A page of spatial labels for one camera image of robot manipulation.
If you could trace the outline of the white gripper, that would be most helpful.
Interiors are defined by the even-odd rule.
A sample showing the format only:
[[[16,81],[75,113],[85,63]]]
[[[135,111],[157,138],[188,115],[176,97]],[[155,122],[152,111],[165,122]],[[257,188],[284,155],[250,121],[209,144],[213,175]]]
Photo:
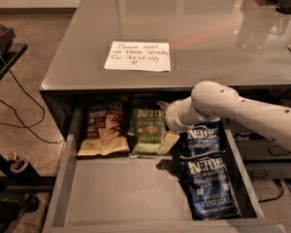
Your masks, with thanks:
[[[164,113],[166,113],[166,124],[168,128],[172,130],[165,132],[161,138],[158,154],[164,155],[168,153],[174,144],[178,141],[178,133],[183,133],[187,130],[190,130],[192,126],[186,125],[179,117],[183,105],[181,100],[177,100],[171,104],[165,101],[157,101],[156,104]]]

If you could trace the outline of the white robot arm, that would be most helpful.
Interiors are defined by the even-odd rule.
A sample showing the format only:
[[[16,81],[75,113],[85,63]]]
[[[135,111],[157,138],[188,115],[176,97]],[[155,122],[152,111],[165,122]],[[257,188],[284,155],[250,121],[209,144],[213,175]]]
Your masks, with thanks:
[[[243,98],[229,86],[200,82],[189,97],[172,103],[158,101],[157,105],[174,134],[225,117],[291,151],[291,108]]]

